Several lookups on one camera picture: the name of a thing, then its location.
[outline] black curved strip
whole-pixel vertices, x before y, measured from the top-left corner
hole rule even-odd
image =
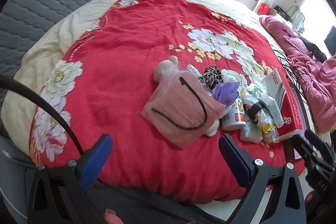
[[[151,110],[154,113],[157,113],[159,115],[161,115],[162,117],[164,117],[166,120],[168,120],[172,125],[174,125],[175,127],[179,128],[179,129],[183,129],[183,130],[196,130],[201,128],[202,126],[204,126],[208,120],[208,113],[205,109],[205,106],[202,102],[202,100],[200,99],[200,97],[197,95],[197,93],[195,92],[195,90],[192,89],[192,87],[187,83],[187,81],[181,76],[180,78],[181,81],[181,85],[186,85],[187,88],[193,93],[193,95],[197,98],[198,102],[200,103],[203,112],[204,112],[204,120],[203,122],[201,122],[198,126],[196,127],[183,127],[181,125],[179,125],[177,122],[175,122],[172,118],[168,117],[166,114],[162,113],[161,111],[157,110],[156,108],[151,108]]]
[[[81,155],[84,153],[82,146],[80,145],[79,141],[76,138],[76,135],[71,130],[71,128],[67,124],[67,122],[41,96],[36,94],[34,91],[29,89],[25,85],[19,83],[18,81],[15,81],[14,79],[12,79],[8,76],[4,76],[4,75],[0,75],[0,88],[13,91],[13,92],[27,98],[28,100],[32,101],[34,104],[38,105],[43,110],[45,110],[50,116],[52,116],[65,129],[65,131],[68,133],[69,137],[74,142],[78,152]]]

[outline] white plush toy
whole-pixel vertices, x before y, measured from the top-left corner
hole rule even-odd
[[[173,70],[173,68],[177,65],[178,62],[179,61],[178,61],[177,57],[174,56],[174,55],[169,57],[168,60],[163,60],[162,62],[160,62],[154,70],[154,74],[153,74],[154,81],[157,82],[157,83],[160,83],[162,75],[164,75],[164,73],[167,70]],[[219,120],[216,120],[213,123],[213,125],[207,130],[205,135],[208,136],[208,137],[212,137],[212,136],[216,135],[218,127],[219,127]]]

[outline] pink comforter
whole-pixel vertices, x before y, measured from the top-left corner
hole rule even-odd
[[[320,63],[310,57],[299,36],[275,16],[262,15],[260,23],[278,42],[288,61],[302,72],[307,84],[305,96],[319,133],[336,123],[336,55]]]

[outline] bottle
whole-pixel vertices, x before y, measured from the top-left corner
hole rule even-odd
[[[229,106],[229,112],[222,118],[222,129],[233,131],[242,129],[246,126],[245,112],[240,95],[235,102]]]

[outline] metal bolt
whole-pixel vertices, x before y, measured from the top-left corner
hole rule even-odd
[[[39,164],[37,166],[38,170],[43,170],[45,168],[45,165],[44,164]]]
[[[261,160],[261,159],[255,159],[254,163],[258,166],[262,166],[264,164],[263,160]]]
[[[75,166],[77,164],[77,161],[76,160],[70,160],[70,161],[68,161],[68,166],[70,166],[70,167],[73,167],[73,166]]]
[[[294,165],[291,162],[287,163],[286,166],[287,166],[288,169],[291,169],[291,170],[294,169]]]

